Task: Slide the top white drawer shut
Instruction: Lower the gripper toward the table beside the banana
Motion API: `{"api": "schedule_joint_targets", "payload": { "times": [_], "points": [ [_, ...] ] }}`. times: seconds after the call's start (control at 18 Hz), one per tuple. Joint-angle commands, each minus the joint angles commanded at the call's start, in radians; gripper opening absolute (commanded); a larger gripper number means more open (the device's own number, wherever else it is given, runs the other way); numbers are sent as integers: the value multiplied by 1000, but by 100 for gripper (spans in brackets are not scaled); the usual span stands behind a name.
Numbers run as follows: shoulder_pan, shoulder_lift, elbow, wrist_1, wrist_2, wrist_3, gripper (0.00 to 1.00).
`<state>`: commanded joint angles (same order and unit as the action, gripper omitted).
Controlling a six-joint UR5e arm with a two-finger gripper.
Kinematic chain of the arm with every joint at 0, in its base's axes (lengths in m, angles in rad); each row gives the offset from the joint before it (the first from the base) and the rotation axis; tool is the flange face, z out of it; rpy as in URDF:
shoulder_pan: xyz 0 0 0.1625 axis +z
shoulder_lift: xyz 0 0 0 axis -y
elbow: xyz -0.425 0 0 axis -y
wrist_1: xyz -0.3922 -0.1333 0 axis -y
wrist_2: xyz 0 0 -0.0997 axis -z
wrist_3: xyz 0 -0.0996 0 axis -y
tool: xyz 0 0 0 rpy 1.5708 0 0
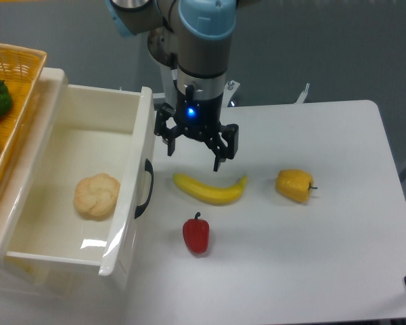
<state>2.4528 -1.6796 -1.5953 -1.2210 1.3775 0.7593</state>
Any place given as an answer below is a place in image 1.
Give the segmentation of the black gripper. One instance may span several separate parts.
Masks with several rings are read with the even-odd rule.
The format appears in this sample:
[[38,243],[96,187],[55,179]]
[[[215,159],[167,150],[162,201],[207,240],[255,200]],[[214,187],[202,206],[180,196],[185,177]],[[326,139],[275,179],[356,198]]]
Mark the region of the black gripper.
[[[217,172],[221,163],[233,160],[238,151],[239,126],[220,124],[223,95],[200,100],[197,94],[196,86],[189,84],[185,93],[178,91],[176,109],[163,103],[156,113],[154,134],[167,145],[168,156],[173,155],[175,140],[181,135],[205,142],[215,155],[213,171]],[[167,125],[170,119],[175,123],[171,128]]]

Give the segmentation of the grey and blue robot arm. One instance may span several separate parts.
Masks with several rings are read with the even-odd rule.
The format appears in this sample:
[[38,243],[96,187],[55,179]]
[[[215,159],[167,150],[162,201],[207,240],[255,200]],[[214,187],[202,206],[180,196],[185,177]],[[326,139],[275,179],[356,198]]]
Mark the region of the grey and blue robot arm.
[[181,135],[205,143],[215,155],[215,171],[238,150],[239,127],[220,122],[238,5],[238,1],[107,2],[119,32],[148,32],[151,56],[170,70],[154,133],[168,146],[169,155]]

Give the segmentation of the white bracket near arm base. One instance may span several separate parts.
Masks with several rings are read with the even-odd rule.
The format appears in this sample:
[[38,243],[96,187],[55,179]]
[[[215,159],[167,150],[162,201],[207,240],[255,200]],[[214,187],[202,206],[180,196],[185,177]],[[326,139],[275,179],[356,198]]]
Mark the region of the white bracket near arm base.
[[235,95],[240,88],[240,83],[234,80],[230,80],[225,84],[225,89],[223,92],[222,108],[226,107],[236,107],[237,102]]

